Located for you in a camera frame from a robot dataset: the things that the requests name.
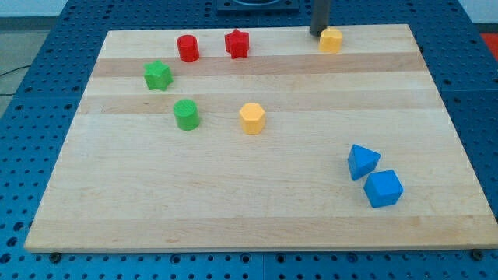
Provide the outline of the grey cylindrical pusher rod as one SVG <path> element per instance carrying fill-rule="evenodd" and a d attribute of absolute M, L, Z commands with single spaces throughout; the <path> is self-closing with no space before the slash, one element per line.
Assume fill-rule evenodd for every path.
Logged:
<path fill-rule="evenodd" d="M 328 27 L 331 11 L 331 0 L 313 0 L 310 20 L 310 34 L 319 37 Z"/>

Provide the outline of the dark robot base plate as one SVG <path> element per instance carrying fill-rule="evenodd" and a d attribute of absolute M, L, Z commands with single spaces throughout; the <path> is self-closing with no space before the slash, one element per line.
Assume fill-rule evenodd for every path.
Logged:
<path fill-rule="evenodd" d="M 215 0 L 218 14 L 235 12 L 298 12 L 300 0 Z"/>

